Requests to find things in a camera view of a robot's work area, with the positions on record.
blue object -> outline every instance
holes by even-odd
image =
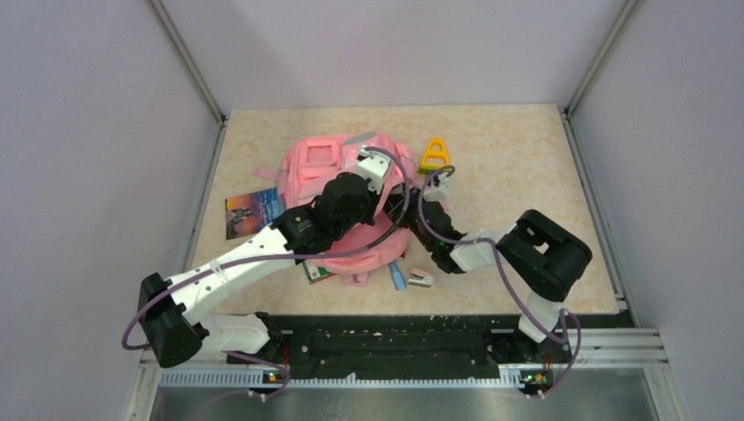
[[[394,260],[388,263],[388,268],[390,268],[390,275],[393,277],[393,285],[395,285],[396,290],[404,290],[406,287],[405,278],[403,278],[403,273],[401,273],[400,267],[397,265],[397,262]]]

white plastic bracket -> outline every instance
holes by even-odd
[[[213,308],[236,292],[266,275],[295,265],[295,261],[292,259],[259,260],[224,268],[226,263],[254,256],[292,254],[291,251],[284,248],[285,244],[287,244],[287,239],[279,230],[272,229],[271,225],[263,227],[241,246],[219,256],[217,259],[188,272],[171,276],[169,279],[175,286],[181,282],[186,282],[200,272],[210,271],[210,274],[204,278],[175,291],[171,295],[174,303],[176,305],[182,304],[185,307],[183,317],[189,323],[195,325],[201,322]]]
[[[369,151],[366,146],[359,148],[359,156],[364,159],[359,161],[354,173],[368,180],[370,191],[377,195],[382,194],[385,175],[388,174],[392,160],[384,153]]]

white wall panel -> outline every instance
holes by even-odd
[[[216,125],[142,1],[3,2],[0,98],[0,419],[121,419]]]
[[[224,110],[567,104],[623,0],[167,0]]]

metal floor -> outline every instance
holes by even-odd
[[[578,368],[549,399],[514,389],[290,389],[268,403],[229,389],[160,388],[151,421],[656,420],[642,369]]]

pink backpack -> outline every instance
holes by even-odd
[[[394,153],[403,162],[409,177],[416,174],[416,162],[411,149],[393,141],[388,135],[367,132],[356,136],[314,136],[294,145],[284,158],[282,168],[276,179],[279,197],[288,208],[309,203],[319,195],[326,183],[336,178],[342,171],[352,171],[357,164],[361,146],[377,146]],[[369,244],[380,237],[392,225],[382,212],[390,189],[403,182],[400,170],[395,167],[385,180],[383,196],[377,205],[375,225],[359,224],[351,229],[343,239],[333,244],[328,253],[351,250]],[[367,281],[369,271],[387,265],[400,257],[411,232],[396,230],[378,246],[352,257],[338,259],[318,259],[312,262],[330,272],[344,275],[347,283],[359,285]]]

